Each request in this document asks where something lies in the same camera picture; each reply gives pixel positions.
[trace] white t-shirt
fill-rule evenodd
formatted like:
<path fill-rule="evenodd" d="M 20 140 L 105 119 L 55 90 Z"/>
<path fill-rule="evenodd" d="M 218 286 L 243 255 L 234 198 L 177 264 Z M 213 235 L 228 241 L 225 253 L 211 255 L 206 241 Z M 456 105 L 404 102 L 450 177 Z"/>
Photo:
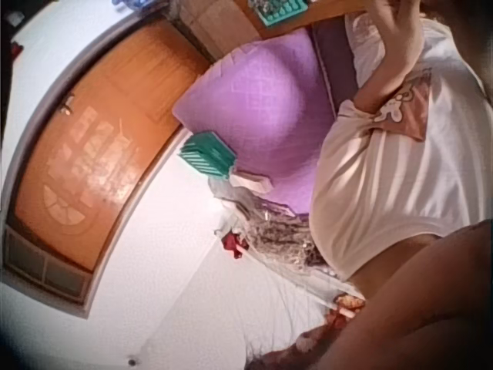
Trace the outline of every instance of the white t-shirt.
<path fill-rule="evenodd" d="M 384 55 L 365 17 L 347 19 L 359 86 Z M 431 69 L 426 140 L 368 132 L 374 116 L 346 101 L 324 141 L 310 227 L 344 280 L 398 241 L 491 218 L 493 111 L 448 28 L 427 19 L 423 26 L 414 70 Z"/>

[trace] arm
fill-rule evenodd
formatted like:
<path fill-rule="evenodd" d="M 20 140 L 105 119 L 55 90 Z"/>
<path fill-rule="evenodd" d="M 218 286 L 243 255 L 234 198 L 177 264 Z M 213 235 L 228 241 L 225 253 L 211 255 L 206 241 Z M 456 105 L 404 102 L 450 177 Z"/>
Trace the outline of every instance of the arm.
<path fill-rule="evenodd" d="M 385 57 L 354 97 L 357 109 L 375 114 L 401 87 L 423 49 L 419 0 L 401 0 L 395 8 L 389 0 L 367 0 L 367 10 L 381 35 Z"/>

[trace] pink fabric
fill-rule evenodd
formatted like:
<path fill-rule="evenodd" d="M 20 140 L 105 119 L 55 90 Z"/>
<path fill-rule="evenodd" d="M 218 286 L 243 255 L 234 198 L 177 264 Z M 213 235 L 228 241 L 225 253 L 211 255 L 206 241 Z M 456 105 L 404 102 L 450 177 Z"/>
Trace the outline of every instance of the pink fabric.
<path fill-rule="evenodd" d="M 265 199 L 308 213 L 334 112 L 305 29 L 234 50 L 173 114 L 194 133 L 217 133 L 237 154 L 238 170 L 268 176 L 274 189 Z"/>

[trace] person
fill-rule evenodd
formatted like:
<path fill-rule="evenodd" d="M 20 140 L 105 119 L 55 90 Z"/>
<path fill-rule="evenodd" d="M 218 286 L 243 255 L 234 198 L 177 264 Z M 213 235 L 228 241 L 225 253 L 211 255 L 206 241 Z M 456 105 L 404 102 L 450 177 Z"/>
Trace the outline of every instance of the person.
<path fill-rule="evenodd" d="M 448 26 L 422 19 L 419 0 L 346 17 L 360 88 L 324 142 L 310 226 L 367 306 L 337 338 L 309 331 L 311 351 L 295 343 L 245 369 L 493 365 L 493 13 L 426 3 Z"/>

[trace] green crate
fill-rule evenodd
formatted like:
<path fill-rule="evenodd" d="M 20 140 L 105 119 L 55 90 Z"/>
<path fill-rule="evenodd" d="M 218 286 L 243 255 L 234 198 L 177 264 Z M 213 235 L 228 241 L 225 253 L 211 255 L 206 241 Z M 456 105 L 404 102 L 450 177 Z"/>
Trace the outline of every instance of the green crate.
<path fill-rule="evenodd" d="M 192 135 L 182 146 L 179 156 L 207 176 L 229 179 L 236 162 L 235 153 L 212 132 Z"/>

